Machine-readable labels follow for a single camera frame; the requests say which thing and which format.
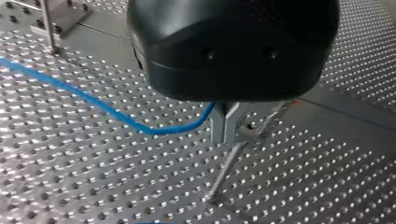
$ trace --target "metal post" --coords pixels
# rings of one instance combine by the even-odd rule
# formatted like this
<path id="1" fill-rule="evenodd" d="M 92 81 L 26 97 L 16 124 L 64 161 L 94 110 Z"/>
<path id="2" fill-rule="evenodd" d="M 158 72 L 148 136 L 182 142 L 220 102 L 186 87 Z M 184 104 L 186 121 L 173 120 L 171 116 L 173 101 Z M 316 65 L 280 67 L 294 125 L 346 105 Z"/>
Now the metal post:
<path id="1" fill-rule="evenodd" d="M 217 199 L 219 198 L 219 193 L 221 191 L 221 187 L 225 182 L 225 178 L 227 175 L 230 173 L 231 168 L 235 165 L 238 156 L 240 153 L 243 151 L 245 148 L 247 142 L 242 142 L 236 144 L 236 146 L 233 147 L 233 150 L 230 153 L 230 156 L 227 158 L 227 161 L 224 163 L 224 168 L 221 170 L 218 178 L 216 179 L 215 184 L 213 184 L 212 190 L 210 190 L 208 197 L 209 197 L 209 202 L 210 203 L 215 203 Z"/>
<path id="2" fill-rule="evenodd" d="M 59 51 L 59 48 L 55 45 L 55 39 L 53 38 L 49 3 L 48 3 L 48 0 L 40 0 L 40 1 L 41 1 L 42 9 L 43 9 L 43 21 L 44 21 L 44 25 L 47 30 L 47 39 L 49 41 L 49 45 L 48 45 L 49 52 L 52 54 L 57 53 Z"/>

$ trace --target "black robot head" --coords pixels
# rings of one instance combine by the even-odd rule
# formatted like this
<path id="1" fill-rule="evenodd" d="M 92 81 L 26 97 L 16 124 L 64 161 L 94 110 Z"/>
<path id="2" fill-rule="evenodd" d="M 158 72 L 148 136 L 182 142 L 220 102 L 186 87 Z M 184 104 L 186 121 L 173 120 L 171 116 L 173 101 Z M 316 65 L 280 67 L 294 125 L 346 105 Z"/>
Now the black robot head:
<path id="1" fill-rule="evenodd" d="M 318 81 L 337 0 L 131 0 L 128 23 L 150 85 L 191 101 L 276 101 Z"/>

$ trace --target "blue cable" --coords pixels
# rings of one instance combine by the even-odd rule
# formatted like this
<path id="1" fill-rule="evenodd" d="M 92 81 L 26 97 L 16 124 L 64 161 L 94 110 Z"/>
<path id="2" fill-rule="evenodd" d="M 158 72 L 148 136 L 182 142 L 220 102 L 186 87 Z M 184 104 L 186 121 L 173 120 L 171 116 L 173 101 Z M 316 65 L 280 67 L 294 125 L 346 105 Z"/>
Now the blue cable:
<path id="1" fill-rule="evenodd" d="M 132 127 L 136 128 L 138 131 L 141 131 L 143 133 L 148 133 L 148 134 L 184 133 L 184 132 L 188 132 L 193 129 L 196 129 L 197 127 L 199 127 L 201 124 L 204 123 L 204 121 L 207 119 L 207 117 L 209 116 L 212 109 L 215 107 L 215 103 L 210 103 L 207 106 L 207 108 L 205 109 L 202 116 L 200 118 L 198 118 L 198 120 L 196 120 L 190 124 L 154 129 L 154 128 L 150 128 L 146 125 L 136 122 L 134 119 L 131 119 L 128 116 L 122 114 L 121 112 L 118 112 L 116 109 L 114 109 L 110 105 L 107 105 L 105 102 L 102 102 L 98 98 L 91 96 L 88 93 L 85 93 L 84 91 L 81 91 L 78 88 L 76 88 L 66 82 L 63 82 L 61 80 L 58 80 L 54 77 L 50 77 L 50 76 L 40 73 L 34 69 L 25 67 L 19 63 L 13 63 L 12 61 L 4 59 L 4 58 L 0 58 L 0 65 L 8 67 L 11 70 L 16 70 L 16 71 L 22 72 L 29 77 L 36 78 L 42 82 L 46 82 L 46 83 L 54 86 L 54 87 L 58 87 L 58 88 L 66 90 L 66 91 L 71 91 L 75 95 L 79 96 L 81 99 L 83 99 L 93 105 L 99 106 L 100 108 L 105 110 L 108 114 L 112 115 L 114 118 L 116 118 L 120 121 L 123 121 L 123 122 L 127 123 L 128 125 L 131 125 Z"/>

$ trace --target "screw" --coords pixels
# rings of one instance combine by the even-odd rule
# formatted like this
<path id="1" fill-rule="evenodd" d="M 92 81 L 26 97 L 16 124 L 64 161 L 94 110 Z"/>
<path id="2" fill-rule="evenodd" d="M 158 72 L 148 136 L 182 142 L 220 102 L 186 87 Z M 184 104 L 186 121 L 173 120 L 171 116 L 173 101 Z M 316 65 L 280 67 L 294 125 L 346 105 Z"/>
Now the screw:
<path id="1" fill-rule="evenodd" d="M 41 20 L 36 20 L 35 24 L 38 26 L 38 28 L 44 28 L 44 22 Z"/>
<path id="2" fill-rule="evenodd" d="M 35 0 L 35 5 L 36 5 L 37 7 L 41 7 L 40 1 L 39 1 L 39 0 Z"/>
<path id="3" fill-rule="evenodd" d="M 22 12 L 23 12 L 24 14 L 30 14 L 30 10 L 29 10 L 29 8 L 27 8 L 27 7 L 23 7 L 23 8 L 22 8 Z"/>
<path id="4" fill-rule="evenodd" d="M 10 2 L 6 2 L 6 7 L 12 8 L 13 6 L 12 6 L 12 4 Z"/>
<path id="5" fill-rule="evenodd" d="M 82 4 L 82 9 L 84 9 L 84 11 L 88 11 L 88 6 L 87 6 L 87 4 Z"/>
<path id="6" fill-rule="evenodd" d="M 62 27 L 60 27 L 58 25 L 55 25 L 54 28 L 55 28 L 55 33 L 56 34 L 60 34 L 62 32 Z"/>
<path id="7" fill-rule="evenodd" d="M 9 20 L 14 23 L 18 21 L 15 16 L 9 16 Z"/>

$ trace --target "metal bracket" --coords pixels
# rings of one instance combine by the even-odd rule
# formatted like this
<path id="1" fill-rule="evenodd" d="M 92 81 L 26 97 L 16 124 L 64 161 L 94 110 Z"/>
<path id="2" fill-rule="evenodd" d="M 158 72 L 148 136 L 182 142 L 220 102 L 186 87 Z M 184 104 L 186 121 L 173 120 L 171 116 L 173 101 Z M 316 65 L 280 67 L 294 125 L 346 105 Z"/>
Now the metal bracket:
<path id="1" fill-rule="evenodd" d="M 210 114 L 211 140 L 214 144 L 234 143 L 236 130 L 249 103 L 219 103 Z"/>
<path id="2" fill-rule="evenodd" d="M 34 33 L 46 35 L 49 46 L 54 48 L 54 37 L 60 39 L 65 36 L 74 25 L 88 15 L 91 10 L 86 4 L 62 1 L 57 7 L 49 10 L 48 0 L 41 0 L 43 17 L 31 25 Z"/>

